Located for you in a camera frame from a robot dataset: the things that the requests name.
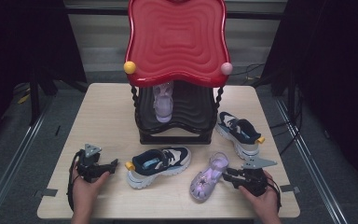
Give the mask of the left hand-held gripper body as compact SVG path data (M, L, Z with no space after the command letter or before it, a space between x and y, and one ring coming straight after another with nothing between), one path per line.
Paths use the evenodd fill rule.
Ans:
M80 150L79 162L77 163L78 173L89 183L95 178L100 177L104 172L110 170L108 164L100 165L100 152L102 149L90 144L86 144L84 149Z

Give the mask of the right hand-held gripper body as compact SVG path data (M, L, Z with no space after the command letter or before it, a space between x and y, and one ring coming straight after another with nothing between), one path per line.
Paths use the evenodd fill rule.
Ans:
M263 195L266 192L267 186L272 187L278 192L277 188L268 182L268 178L263 170L264 167L276 164L276 161L261 159L258 156L249 156L241 166L244 177L241 177L240 186L244 186L255 197Z

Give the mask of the purple sandal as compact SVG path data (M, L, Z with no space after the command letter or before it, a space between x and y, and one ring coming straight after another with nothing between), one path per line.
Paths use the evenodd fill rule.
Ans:
M216 152L209 159L208 166L199 172L191 181L189 193L198 202L210 198L215 185L229 165L228 157L223 152Z
M155 115L161 123L169 122L173 110L173 83L167 82L153 87Z

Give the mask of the navy and white sneaker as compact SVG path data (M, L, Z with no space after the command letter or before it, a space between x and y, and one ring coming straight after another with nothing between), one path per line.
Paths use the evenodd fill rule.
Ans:
M134 189L143 189L160 175L182 173L191 162L187 147L150 149L125 163L127 182Z
M255 130L247 119L238 119L226 111L218 114L215 129L233 143L237 155L246 159L259 153L259 145L265 138Z

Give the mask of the red and black shoe rack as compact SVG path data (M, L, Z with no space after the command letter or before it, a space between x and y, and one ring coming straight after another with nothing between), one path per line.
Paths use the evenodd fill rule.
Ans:
M224 0L130 0L124 71L143 144L211 142L232 72ZM169 122L157 121L153 87L173 83Z

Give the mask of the person's right hand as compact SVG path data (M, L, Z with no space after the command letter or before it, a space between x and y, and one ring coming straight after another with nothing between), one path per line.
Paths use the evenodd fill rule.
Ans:
M278 195L272 187L267 187L263 195L255 197L245 187L239 186L239 191L248 200L258 217L278 217Z

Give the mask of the person's left hand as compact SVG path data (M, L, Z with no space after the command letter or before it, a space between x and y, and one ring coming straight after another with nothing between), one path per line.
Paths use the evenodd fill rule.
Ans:
M73 175L73 201L75 217L90 217L93 211L93 205L99 195L100 189L110 176L109 172L103 173L95 182L89 183L78 176L77 170Z

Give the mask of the grey tape strip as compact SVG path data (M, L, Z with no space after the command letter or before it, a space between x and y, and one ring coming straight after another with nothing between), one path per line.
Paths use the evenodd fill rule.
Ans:
M43 198L44 196L55 197L57 192L58 191L56 189L41 189L41 190L37 190L34 193L34 196L37 198Z
M282 192L293 192L294 194L297 194L300 192L299 187L295 187L292 185L283 185L280 186Z

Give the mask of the black metal stand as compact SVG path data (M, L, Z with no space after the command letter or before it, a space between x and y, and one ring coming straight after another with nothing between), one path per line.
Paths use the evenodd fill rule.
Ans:
M31 121L30 125L33 126L41 114L39 104L39 89L42 89L47 96L53 96L57 93L58 89L54 84L53 76L46 68L33 69L30 74L30 96L31 96Z

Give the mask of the black curtain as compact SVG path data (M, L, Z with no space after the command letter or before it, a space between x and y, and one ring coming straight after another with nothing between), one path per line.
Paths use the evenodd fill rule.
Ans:
M0 0L0 119L14 88L36 79L47 94L87 81L63 0Z
M287 0L262 78L295 82L358 171L358 0Z

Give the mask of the metal floor rail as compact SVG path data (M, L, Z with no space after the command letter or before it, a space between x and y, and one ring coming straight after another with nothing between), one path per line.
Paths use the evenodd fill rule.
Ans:
M313 158L310 150L305 143L304 138L300 134L300 130L297 126L289 119L289 112L288 108L285 105L284 101L278 99L276 101L276 105L279 108L279 111L282 115L284 122L286 123L287 129L289 133L292 135L292 140L296 144L296 148L305 163L310 177L318 190L324 205L329 213L330 217L332 218L335 224L349 224L348 220L346 219L341 206L337 202L335 195L333 194L332 190L327 185L323 174L321 173L316 160Z
M30 103L14 104L0 122L0 206L39 132L52 102L48 97L34 115Z

